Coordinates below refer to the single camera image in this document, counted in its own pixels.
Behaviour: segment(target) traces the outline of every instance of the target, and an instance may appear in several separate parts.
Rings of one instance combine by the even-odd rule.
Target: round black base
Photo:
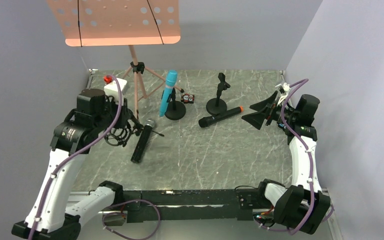
[[[173,110],[173,104],[176,104],[176,111]],[[168,103],[167,111],[165,111],[165,116],[173,121],[183,118],[186,114],[186,107],[180,101],[171,101]]]
[[[219,100],[218,106],[216,106],[216,98],[210,99],[206,103],[206,111],[213,116],[226,112],[227,110],[228,106],[226,105],[226,102],[222,99]]]

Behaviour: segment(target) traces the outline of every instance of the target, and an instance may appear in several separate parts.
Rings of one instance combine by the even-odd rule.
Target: white wall
[[[322,0],[179,0],[181,39],[139,45],[153,69],[284,70]],[[82,47],[88,68],[126,69],[127,46]]]
[[[54,128],[76,106],[89,71],[45,1],[0,1],[0,240],[32,208]]]
[[[286,69],[320,98],[317,170],[345,240],[384,239],[384,1],[324,0]]]

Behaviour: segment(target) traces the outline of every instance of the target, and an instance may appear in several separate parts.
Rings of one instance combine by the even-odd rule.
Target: red object
[[[106,84],[110,84],[113,81],[113,78],[110,75],[106,75],[103,77],[103,80]]]

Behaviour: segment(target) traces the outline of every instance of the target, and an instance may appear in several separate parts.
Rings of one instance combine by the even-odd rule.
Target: microphone
[[[168,71],[167,77],[165,77],[165,89],[162,93],[161,105],[159,106],[159,116],[162,117],[167,111],[169,106],[169,97],[173,92],[173,87],[178,80],[178,72],[175,70]]]
[[[145,147],[147,146],[148,139],[151,136],[153,128],[155,127],[155,120],[148,118],[143,127],[142,133],[140,134],[139,141],[137,142],[136,148],[134,149],[131,160],[133,163],[138,164],[142,160],[142,155],[144,154]]]
[[[238,114],[242,113],[243,111],[244,111],[244,108],[242,106],[238,106],[238,107],[232,108],[230,110],[224,111],[222,113],[219,113],[217,115],[214,115],[214,116],[203,117],[198,121],[198,124],[201,128],[206,128],[206,127],[209,127],[210,125],[218,123],[222,120],[225,120],[225,119],[228,119],[228,118],[233,117],[235,115],[238,115]]]

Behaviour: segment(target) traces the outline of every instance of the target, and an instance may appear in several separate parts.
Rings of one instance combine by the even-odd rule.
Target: black microphone
[[[222,120],[238,115],[243,111],[244,111],[244,108],[242,106],[238,106],[214,116],[203,117],[198,121],[198,124],[201,128],[206,128],[212,124],[218,123]]]
[[[145,147],[147,146],[148,139],[153,132],[155,127],[155,120],[148,118],[143,127],[142,133],[140,134],[139,141],[137,142],[136,148],[134,149],[133,155],[131,156],[131,161],[133,163],[140,163],[142,160],[142,155],[144,154]]]

